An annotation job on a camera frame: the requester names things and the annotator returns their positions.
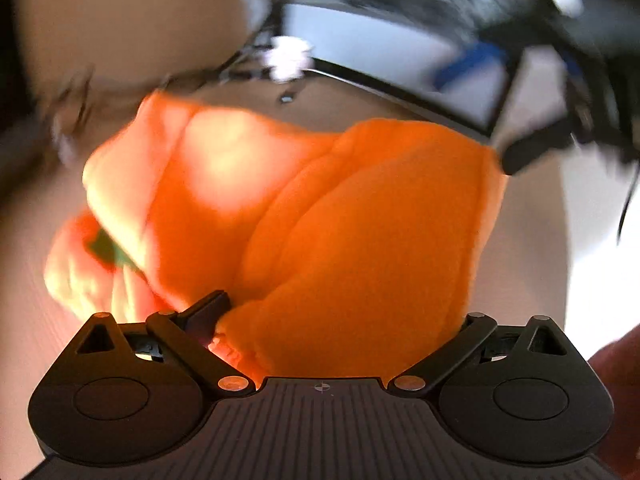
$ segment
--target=crosshair mark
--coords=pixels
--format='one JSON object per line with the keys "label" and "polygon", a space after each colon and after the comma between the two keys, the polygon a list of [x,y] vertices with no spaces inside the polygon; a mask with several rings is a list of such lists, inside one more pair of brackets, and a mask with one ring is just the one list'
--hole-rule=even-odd
{"label": "crosshair mark", "polygon": [[318,383],[316,384],[316,386],[314,386],[314,390],[317,390],[321,394],[324,394],[325,391],[330,389],[331,389],[331,386],[329,386],[327,383]]}

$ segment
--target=screw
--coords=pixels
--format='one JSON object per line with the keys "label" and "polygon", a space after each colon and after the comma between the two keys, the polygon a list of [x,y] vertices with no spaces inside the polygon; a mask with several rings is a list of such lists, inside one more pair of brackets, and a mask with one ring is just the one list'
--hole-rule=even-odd
{"label": "screw", "polygon": [[427,383],[424,382],[422,377],[415,375],[403,375],[394,380],[394,384],[397,388],[406,392],[417,392],[423,389]]}
{"label": "screw", "polygon": [[249,381],[238,375],[229,375],[220,379],[218,386],[227,392],[241,392],[249,386]]}

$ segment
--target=orange plush toy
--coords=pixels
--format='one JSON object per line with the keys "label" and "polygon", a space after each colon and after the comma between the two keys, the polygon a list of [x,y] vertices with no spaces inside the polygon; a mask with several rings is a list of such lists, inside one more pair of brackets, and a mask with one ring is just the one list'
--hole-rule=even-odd
{"label": "orange plush toy", "polygon": [[135,322],[224,289],[210,349],[265,376],[379,376],[453,337],[500,206],[495,152],[437,124],[313,134],[155,93],[84,169],[50,293]]}

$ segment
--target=black cable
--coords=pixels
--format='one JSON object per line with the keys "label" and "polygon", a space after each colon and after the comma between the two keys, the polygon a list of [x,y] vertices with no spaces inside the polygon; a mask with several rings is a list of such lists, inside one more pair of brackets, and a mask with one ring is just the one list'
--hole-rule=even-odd
{"label": "black cable", "polygon": [[634,178],[631,181],[631,186],[629,187],[629,192],[626,194],[625,205],[622,208],[622,214],[620,215],[620,222],[618,223],[618,244],[620,244],[620,237],[622,236],[622,225],[625,223],[626,212],[629,209],[629,203],[633,198],[634,193],[636,192],[636,187],[638,187],[638,177],[640,176],[640,162],[636,163],[636,171],[634,173]]}

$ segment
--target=round pad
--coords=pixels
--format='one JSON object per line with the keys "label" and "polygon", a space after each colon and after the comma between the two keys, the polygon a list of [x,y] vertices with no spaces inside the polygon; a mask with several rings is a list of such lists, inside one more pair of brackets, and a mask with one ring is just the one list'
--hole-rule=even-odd
{"label": "round pad", "polygon": [[76,393],[74,404],[85,416],[97,420],[119,420],[146,406],[149,390],[144,384],[123,377],[98,379]]}
{"label": "round pad", "polygon": [[494,401],[505,413],[524,420],[553,418],[569,405],[560,386],[531,378],[503,382],[494,390]]}

